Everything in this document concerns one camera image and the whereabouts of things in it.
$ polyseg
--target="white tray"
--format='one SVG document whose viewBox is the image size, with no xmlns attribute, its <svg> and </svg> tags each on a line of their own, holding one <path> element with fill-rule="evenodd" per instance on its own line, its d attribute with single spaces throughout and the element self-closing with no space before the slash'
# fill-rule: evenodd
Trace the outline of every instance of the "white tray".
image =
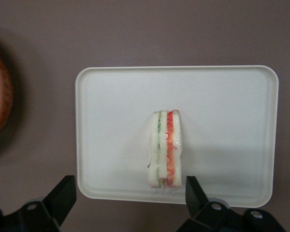
<svg viewBox="0 0 290 232">
<path fill-rule="evenodd" d="M 77 180 L 90 198 L 185 204 L 194 175 L 209 197 L 258 207 L 273 187 L 278 78 L 266 66 L 88 68 L 75 83 Z M 178 109 L 183 187 L 147 181 L 154 111 Z"/>
</svg>

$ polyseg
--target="gray surface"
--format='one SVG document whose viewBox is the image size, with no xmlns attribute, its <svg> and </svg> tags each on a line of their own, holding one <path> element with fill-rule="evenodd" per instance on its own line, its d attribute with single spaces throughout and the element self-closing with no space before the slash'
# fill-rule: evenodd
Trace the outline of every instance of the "gray surface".
<svg viewBox="0 0 290 232">
<path fill-rule="evenodd" d="M 274 192 L 262 208 L 290 231 L 290 1 L 0 1 L 0 47 L 17 86 L 0 133 L 5 214 L 76 174 L 74 81 L 82 69 L 262 64 L 280 81 Z M 184 205 L 78 191 L 62 231 L 171 232 L 187 217 Z"/>
</svg>

